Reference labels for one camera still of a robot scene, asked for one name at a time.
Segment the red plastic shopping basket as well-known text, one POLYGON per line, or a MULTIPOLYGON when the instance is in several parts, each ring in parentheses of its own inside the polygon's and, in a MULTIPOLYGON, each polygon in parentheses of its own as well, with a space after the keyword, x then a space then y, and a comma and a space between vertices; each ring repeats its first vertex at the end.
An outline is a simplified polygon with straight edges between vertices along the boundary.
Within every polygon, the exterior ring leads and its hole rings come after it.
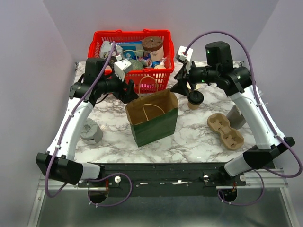
POLYGON ((133 70, 126 74, 125 80, 134 82, 135 92, 154 93, 166 89, 170 75, 174 71, 174 44, 169 30, 96 31, 88 57, 100 57, 101 46, 106 41, 115 41, 117 51, 122 57, 134 60, 133 70), (162 39, 165 60, 151 62, 151 56, 144 55, 142 41, 149 36, 162 39))

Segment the black cup lid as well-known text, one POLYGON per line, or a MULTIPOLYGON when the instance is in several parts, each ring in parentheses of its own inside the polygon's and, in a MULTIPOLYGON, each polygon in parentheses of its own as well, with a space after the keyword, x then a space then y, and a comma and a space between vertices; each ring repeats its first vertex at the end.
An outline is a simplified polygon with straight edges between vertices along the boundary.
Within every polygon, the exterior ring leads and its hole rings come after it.
POLYGON ((197 91, 197 90, 191 91, 188 94, 187 97, 190 97, 190 98, 201 98, 204 101, 204 95, 201 92, 197 91))

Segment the green kraft paper bag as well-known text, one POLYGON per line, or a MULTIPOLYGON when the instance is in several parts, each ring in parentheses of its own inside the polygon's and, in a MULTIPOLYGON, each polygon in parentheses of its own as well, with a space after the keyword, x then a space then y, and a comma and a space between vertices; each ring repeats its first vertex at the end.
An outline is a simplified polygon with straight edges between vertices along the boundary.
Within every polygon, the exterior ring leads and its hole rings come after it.
POLYGON ((138 147, 174 134, 178 118, 178 99, 168 88, 141 96, 125 106, 133 138, 138 147))

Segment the brown paper coffee cup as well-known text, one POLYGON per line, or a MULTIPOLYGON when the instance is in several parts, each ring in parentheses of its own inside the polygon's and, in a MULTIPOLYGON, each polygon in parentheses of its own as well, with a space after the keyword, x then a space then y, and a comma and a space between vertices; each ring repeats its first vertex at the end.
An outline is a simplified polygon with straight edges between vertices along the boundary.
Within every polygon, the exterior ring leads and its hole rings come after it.
POLYGON ((196 110, 202 104, 203 99, 201 98, 187 98, 187 106, 191 110, 196 110))

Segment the grey cylinder under left arm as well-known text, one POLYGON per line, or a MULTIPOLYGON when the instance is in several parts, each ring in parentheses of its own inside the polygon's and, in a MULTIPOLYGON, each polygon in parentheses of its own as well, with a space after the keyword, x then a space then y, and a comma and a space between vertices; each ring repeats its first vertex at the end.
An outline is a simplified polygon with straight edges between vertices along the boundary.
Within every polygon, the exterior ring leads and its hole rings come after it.
POLYGON ((101 142, 103 132, 94 120, 87 118, 80 131, 80 138, 86 144, 97 144, 101 142))

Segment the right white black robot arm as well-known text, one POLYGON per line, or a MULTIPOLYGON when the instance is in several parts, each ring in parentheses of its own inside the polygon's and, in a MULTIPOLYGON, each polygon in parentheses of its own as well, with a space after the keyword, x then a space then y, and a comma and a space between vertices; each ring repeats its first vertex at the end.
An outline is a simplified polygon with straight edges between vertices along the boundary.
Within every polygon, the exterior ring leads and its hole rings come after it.
POLYGON ((235 68, 230 46, 223 41, 212 42, 205 46, 207 66, 197 67, 191 60, 193 49, 180 46, 177 61, 183 63, 181 70, 174 77, 177 83, 171 92, 187 96, 194 104, 200 99, 194 98, 187 84, 216 84, 236 104, 255 139, 255 146, 238 157, 225 163, 218 173, 218 181, 229 185, 235 176, 251 169, 260 169, 290 149, 295 141, 286 137, 275 125, 266 107, 261 102, 257 87, 246 67, 235 68))

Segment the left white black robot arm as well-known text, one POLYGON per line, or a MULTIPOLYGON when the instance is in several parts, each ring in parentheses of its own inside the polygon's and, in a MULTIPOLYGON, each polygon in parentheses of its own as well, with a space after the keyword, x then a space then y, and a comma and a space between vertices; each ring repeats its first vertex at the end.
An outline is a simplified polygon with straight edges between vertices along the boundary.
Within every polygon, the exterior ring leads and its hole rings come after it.
POLYGON ((74 161, 80 131, 103 94, 111 93, 124 104, 138 98, 134 82, 125 81, 126 73, 132 70, 131 62, 127 59, 117 61, 111 66, 112 72, 105 75, 106 62, 101 58, 87 58, 85 72, 71 86, 59 131, 46 152, 36 156, 36 164, 46 178, 73 185, 88 179, 95 187, 104 183, 101 165, 74 161))

